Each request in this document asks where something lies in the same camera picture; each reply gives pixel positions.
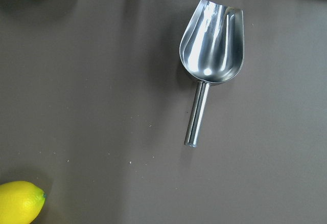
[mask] yellow lemon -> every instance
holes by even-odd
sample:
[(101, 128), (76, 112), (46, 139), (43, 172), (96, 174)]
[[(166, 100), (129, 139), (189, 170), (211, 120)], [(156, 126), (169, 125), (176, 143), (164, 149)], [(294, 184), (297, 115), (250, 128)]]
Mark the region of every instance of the yellow lemon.
[(0, 224), (29, 224), (40, 213), (45, 193), (25, 181), (0, 185)]

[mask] metal handle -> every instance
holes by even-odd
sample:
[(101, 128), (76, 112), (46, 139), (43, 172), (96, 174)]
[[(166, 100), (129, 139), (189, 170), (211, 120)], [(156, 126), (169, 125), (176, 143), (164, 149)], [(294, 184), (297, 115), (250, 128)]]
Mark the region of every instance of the metal handle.
[(208, 97), (209, 87), (209, 83), (201, 81), (198, 83), (198, 86), (196, 88), (193, 108), (184, 142), (184, 145), (186, 146), (197, 147), (201, 121), (203, 117), (206, 99)]

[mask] stainless steel scoop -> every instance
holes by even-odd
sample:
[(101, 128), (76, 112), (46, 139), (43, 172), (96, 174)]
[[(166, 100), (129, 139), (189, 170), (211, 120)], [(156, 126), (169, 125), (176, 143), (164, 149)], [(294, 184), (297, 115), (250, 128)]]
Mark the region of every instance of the stainless steel scoop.
[(185, 69), (198, 81), (185, 145), (196, 147), (208, 90), (236, 76), (243, 64), (243, 11), (201, 0), (179, 47)]

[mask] table surface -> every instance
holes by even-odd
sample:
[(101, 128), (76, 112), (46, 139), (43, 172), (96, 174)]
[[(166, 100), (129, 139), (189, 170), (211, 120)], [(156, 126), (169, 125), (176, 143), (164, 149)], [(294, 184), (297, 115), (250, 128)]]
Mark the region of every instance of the table surface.
[(245, 59), (194, 149), (199, 0), (0, 0), (0, 183), (46, 191), (35, 224), (327, 222), (327, 0), (210, 1)]

